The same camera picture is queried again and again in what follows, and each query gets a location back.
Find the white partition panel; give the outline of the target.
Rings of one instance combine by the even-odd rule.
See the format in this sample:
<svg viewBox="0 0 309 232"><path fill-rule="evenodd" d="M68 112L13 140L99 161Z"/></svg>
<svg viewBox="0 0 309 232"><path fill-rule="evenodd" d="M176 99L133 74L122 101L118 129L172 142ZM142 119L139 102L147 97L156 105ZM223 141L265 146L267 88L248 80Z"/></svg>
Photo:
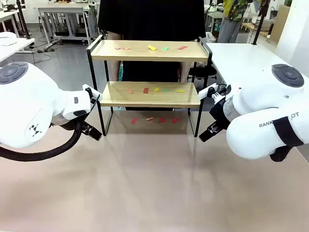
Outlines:
<svg viewBox="0 0 309 232"><path fill-rule="evenodd" d="M276 54L309 78L309 0L293 0Z"/></svg>

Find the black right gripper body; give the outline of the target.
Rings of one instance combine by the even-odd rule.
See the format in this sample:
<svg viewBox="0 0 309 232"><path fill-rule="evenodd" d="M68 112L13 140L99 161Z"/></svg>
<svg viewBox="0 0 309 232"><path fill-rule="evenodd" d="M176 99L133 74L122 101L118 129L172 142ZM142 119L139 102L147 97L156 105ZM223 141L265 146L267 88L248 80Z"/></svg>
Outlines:
<svg viewBox="0 0 309 232"><path fill-rule="evenodd" d="M210 115L215 119L215 122L212 123L214 127L228 127L230 124L223 111L224 103L225 97L219 100L210 110Z"/></svg>

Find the brown cardboard panel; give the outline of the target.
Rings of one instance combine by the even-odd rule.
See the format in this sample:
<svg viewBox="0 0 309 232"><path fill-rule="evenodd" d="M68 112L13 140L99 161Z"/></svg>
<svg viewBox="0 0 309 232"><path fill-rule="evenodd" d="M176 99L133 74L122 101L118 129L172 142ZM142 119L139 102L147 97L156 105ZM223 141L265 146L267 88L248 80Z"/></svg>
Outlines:
<svg viewBox="0 0 309 232"><path fill-rule="evenodd" d="M289 6L285 6L285 5L279 6L278 13L274 21L274 26L270 34L270 38L269 38L270 41L276 44L279 42L282 31L284 29L284 26L287 20L287 17L288 17L288 14L289 14L289 11L290 11Z"/></svg>

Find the person in floral shirt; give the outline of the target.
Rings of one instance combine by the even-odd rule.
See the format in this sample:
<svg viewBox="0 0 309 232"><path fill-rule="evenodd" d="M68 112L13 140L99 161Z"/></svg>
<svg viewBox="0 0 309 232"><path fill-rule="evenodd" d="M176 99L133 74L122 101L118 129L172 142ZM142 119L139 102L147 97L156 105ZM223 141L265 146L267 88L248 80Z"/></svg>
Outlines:
<svg viewBox="0 0 309 232"><path fill-rule="evenodd" d="M224 17L218 43L235 43L244 13L253 0L223 0Z"/></svg>

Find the wooden background table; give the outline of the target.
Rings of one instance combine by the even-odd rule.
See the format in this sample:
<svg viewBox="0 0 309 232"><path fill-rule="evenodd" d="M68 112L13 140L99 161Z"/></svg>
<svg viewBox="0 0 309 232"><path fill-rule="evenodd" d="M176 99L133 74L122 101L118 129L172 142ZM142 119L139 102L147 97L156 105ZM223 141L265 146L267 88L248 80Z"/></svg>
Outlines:
<svg viewBox="0 0 309 232"><path fill-rule="evenodd" d="M249 23L249 22L248 23L242 23L242 26L247 28L247 29L255 30L255 31L257 31L257 29L258 29L258 27L255 24ZM264 36L264 37L267 37L267 36L270 35L269 31L262 31L262 30L259 32L259 34Z"/></svg>

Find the small white side table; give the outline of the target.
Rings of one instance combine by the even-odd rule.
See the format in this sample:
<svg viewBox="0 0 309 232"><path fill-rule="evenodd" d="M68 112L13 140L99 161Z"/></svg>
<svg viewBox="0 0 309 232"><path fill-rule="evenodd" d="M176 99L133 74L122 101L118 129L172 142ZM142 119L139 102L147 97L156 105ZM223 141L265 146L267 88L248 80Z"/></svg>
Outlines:
<svg viewBox="0 0 309 232"><path fill-rule="evenodd" d="M0 62L15 53L25 53L24 48L34 43L35 39L17 38L16 43L9 46L0 45Z"/></svg>

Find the large white side table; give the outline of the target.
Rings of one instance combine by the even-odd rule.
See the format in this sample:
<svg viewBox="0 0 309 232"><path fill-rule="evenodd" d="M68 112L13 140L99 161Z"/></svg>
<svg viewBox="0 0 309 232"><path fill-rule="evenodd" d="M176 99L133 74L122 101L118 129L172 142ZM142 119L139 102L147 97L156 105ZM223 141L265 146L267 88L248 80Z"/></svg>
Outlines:
<svg viewBox="0 0 309 232"><path fill-rule="evenodd" d="M248 43L210 43L212 62L241 114L309 104L309 78L274 53Z"/></svg>

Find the two-tier wooden metal shelf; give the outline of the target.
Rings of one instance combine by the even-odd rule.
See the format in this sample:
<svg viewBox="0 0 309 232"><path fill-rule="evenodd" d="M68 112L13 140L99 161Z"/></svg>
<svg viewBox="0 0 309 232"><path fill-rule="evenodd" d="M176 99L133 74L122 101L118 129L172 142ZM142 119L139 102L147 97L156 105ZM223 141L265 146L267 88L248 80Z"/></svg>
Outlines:
<svg viewBox="0 0 309 232"><path fill-rule="evenodd" d="M148 45L157 48L151 51ZM133 41L133 40L105 40L98 36L86 49L90 72L94 88L97 88L94 60L103 60L105 70L108 70L108 60L119 61L160 61L160 62L205 62L211 66L212 51L206 43L199 38L196 42L171 42L171 41ZM196 122L190 121L194 136L198 135L203 101L197 96L193 82L190 83L162 83L162 82L115 82L110 81L108 72L106 74L107 84L102 91L103 100L98 102L98 109L109 107L111 111L115 107L142 107L142 108L186 108L198 109ZM185 93L175 92L184 89Z"/></svg>

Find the white frame background desk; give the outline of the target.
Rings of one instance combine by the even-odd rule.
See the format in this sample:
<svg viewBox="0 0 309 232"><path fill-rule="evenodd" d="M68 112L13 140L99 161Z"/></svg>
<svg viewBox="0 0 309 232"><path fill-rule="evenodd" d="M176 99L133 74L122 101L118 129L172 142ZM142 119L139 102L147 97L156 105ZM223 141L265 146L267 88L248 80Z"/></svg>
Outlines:
<svg viewBox="0 0 309 232"><path fill-rule="evenodd" d="M47 3L37 9L48 48L62 40L91 44L97 37L98 12L95 6L88 3Z"/></svg>

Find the black stand pole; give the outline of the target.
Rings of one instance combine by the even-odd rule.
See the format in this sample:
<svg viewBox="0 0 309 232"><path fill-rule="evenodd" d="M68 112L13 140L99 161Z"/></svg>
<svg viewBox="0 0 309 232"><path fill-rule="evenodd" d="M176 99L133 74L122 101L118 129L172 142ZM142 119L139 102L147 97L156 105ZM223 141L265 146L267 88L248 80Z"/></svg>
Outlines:
<svg viewBox="0 0 309 232"><path fill-rule="evenodd" d="M17 7L18 7L18 11L19 11L20 23L22 25L23 32L25 34L26 39L30 39L30 34L28 32L28 28L27 28L26 23L25 23L25 19L24 19L20 0L16 0L16 4L17 4Z"/></svg>
<svg viewBox="0 0 309 232"><path fill-rule="evenodd" d="M269 7L269 0L261 0L260 12L259 12L259 15L258 15L261 18L260 18L256 33L255 33L255 37L254 37L252 45L257 45L257 39L258 39L258 36L260 34L264 18L267 15L268 7Z"/></svg>

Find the person right forearm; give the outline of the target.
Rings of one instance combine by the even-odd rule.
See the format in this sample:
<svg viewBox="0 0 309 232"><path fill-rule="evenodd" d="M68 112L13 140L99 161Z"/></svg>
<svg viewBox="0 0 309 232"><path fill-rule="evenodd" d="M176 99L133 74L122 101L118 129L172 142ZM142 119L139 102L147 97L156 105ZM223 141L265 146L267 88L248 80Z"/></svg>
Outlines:
<svg viewBox="0 0 309 232"><path fill-rule="evenodd" d="M122 40L123 36L114 32L108 32L108 40ZM109 78L111 81L118 81L121 61L108 60Z"/></svg>

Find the person torso black shirt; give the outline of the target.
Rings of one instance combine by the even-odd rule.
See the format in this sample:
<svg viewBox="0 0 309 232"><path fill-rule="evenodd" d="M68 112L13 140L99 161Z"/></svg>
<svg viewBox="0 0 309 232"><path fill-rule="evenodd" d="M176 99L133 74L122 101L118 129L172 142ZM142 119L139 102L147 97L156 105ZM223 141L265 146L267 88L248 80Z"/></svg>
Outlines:
<svg viewBox="0 0 309 232"><path fill-rule="evenodd" d="M100 0L98 27L122 40L194 41L205 37L204 0ZM123 81L180 82L180 62L122 63Z"/></svg>

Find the white object on table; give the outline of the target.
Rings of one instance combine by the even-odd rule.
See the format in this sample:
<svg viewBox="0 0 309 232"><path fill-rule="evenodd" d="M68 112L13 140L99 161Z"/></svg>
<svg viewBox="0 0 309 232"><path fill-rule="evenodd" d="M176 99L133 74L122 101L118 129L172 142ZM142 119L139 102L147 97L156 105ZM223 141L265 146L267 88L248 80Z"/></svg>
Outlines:
<svg viewBox="0 0 309 232"><path fill-rule="evenodd" d="M17 41L16 34L9 31L0 32L0 46L10 46L15 44L16 41Z"/></svg>

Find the black office chair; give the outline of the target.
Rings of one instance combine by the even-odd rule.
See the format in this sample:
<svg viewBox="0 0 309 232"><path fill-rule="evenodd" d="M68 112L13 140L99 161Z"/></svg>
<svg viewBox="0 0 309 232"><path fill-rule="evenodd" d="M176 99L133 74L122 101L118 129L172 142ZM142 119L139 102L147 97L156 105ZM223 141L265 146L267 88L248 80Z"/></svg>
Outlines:
<svg viewBox="0 0 309 232"><path fill-rule="evenodd" d="M217 70L213 66L194 66L192 65L189 70L187 80L193 76L199 80L204 79L208 75L208 78L217 79Z"/></svg>

